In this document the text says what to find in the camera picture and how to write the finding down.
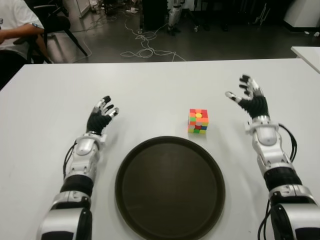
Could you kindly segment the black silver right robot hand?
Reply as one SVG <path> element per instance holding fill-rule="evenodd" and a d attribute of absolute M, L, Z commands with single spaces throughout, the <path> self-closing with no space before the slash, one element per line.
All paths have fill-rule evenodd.
<path fill-rule="evenodd" d="M 227 91 L 225 96 L 237 103 L 248 113 L 252 120 L 258 117 L 269 118 L 270 114 L 267 99 L 257 82 L 249 75 L 243 74 L 239 78 L 239 87 L 243 89 L 247 98 L 239 97 L 231 91 Z"/>

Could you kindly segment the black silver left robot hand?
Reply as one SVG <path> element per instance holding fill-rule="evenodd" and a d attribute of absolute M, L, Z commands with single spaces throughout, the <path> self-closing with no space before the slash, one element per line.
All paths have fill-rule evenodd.
<path fill-rule="evenodd" d="M 101 136 L 103 129 L 119 114 L 119 108 L 111 104 L 111 100 L 107 95 L 95 104 L 87 120 L 87 133 Z"/>

